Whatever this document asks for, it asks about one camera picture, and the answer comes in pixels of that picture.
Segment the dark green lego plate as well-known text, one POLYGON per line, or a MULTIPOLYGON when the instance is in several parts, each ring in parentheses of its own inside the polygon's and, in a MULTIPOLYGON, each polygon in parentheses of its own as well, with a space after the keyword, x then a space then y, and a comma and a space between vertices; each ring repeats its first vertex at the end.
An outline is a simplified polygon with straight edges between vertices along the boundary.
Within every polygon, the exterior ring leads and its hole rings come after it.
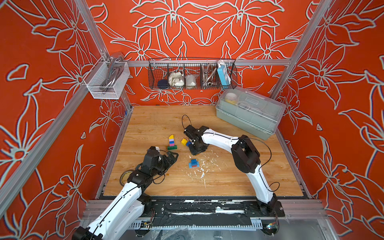
POLYGON ((178 147, 176 145, 174 146, 168 146, 167 147, 167 150, 170 151, 170 150, 176 150, 178 147))

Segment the light blue long lego brick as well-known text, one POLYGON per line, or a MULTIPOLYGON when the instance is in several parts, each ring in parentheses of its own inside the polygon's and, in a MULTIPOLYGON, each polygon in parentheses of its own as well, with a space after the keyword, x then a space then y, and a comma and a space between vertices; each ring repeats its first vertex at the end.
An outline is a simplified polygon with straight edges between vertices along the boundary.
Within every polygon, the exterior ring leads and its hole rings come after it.
POLYGON ((200 167, 200 164, 199 162, 196 162, 196 163, 189 163, 189 168, 192 169, 192 168, 199 168, 200 167))

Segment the teal blue lego brick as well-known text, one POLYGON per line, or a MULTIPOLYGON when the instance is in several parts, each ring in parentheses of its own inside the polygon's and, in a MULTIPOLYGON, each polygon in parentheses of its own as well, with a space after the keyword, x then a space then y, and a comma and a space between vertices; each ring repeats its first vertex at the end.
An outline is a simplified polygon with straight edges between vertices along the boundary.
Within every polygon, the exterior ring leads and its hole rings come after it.
POLYGON ((191 167, 197 167, 199 165, 199 162, 196 159, 191 160, 191 167))

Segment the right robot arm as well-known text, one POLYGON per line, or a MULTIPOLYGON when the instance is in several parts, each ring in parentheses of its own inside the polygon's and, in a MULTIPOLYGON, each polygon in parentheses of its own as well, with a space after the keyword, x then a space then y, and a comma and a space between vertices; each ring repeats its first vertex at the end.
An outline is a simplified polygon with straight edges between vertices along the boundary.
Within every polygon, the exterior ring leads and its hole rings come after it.
POLYGON ((255 190, 260 213, 268 216, 275 211, 278 198, 264 176, 261 155, 248 136, 232 137, 206 126, 196 129, 192 125, 184 129, 184 134, 189 139, 186 145, 194 156, 205 152, 210 145, 231 153, 235 166, 247 175, 255 190))

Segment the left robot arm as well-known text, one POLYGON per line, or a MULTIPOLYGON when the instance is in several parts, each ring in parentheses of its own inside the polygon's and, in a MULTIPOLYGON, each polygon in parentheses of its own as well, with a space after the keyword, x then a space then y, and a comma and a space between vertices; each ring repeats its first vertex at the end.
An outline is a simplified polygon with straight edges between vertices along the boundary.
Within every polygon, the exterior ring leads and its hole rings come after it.
POLYGON ((110 205, 86 228, 78 227, 73 240, 118 240, 145 211, 151 209, 151 197, 145 190, 155 177, 165 176, 177 162, 179 154, 150 147, 142 163, 129 175, 127 182, 110 205))

